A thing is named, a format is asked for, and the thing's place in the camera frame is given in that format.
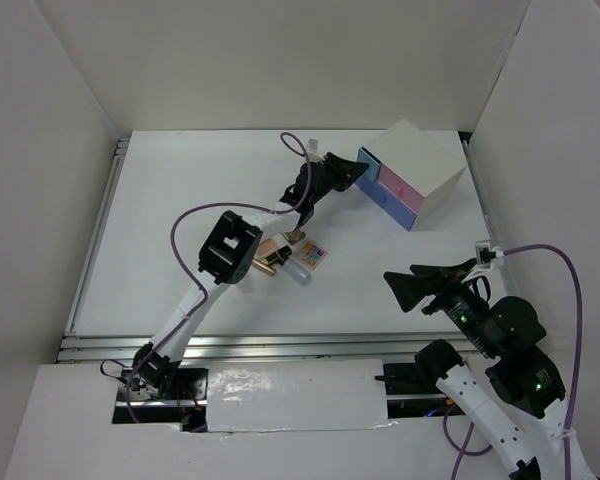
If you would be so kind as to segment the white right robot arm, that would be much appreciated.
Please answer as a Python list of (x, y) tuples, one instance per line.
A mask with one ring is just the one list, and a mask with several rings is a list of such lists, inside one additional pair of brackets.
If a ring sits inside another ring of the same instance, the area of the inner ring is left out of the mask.
[(546, 331), (533, 306), (516, 296), (494, 305), (475, 281), (489, 267), (476, 259), (455, 266), (413, 265), (384, 280), (400, 308), (425, 315), (444, 313), (493, 365), (485, 371), (487, 394), (467, 363), (446, 340), (415, 356), (415, 379), (426, 391), (441, 391), (490, 443), (511, 479), (592, 479), (568, 425), (567, 389), (554, 362), (539, 348)]

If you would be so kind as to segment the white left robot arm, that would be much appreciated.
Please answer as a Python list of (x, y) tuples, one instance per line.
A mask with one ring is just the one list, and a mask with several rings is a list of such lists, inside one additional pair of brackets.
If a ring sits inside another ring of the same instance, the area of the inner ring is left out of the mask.
[[(320, 200), (332, 191), (346, 191), (368, 168), (365, 163), (328, 152), (317, 161), (306, 159), (295, 183), (286, 188), (272, 208), (216, 202), (180, 214), (170, 230), (170, 246), (193, 285), (165, 325), (134, 356), (131, 374), (140, 378), (142, 389), (156, 399), (169, 396), (175, 389), (177, 370), (189, 340), (218, 298), (244, 279), (260, 243), (303, 227)], [(225, 211), (199, 250), (197, 267), (191, 269), (178, 250), (177, 229), (187, 217), (219, 207)]]

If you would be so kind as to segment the light blue drawer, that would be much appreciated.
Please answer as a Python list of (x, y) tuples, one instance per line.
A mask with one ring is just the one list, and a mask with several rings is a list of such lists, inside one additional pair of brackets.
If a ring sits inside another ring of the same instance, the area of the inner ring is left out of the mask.
[(381, 162), (365, 147), (359, 148), (357, 161), (367, 165), (364, 173), (365, 177), (371, 182), (376, 182), (381, 169)]

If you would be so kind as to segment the black gold lipstick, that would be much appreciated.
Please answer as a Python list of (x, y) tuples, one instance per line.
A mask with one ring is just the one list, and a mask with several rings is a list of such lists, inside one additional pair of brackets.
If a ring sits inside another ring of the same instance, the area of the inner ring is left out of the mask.
[(289, 246), (284, 246), (266, 255), (264, 257), (264, 263), (268, 266), (276, 264), (283, 265), (292, 254), (292, 249)]

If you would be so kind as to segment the rose gold lipstick tube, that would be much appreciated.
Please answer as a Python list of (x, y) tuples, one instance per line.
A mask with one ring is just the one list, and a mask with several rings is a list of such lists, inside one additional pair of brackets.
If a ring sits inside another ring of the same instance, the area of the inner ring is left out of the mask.
[(261, 271), (268, 276), (274, 277), (276, 275), (276, 270), (260, 259), (254, 258), (251, 262), (251, 265), (258, 271)]

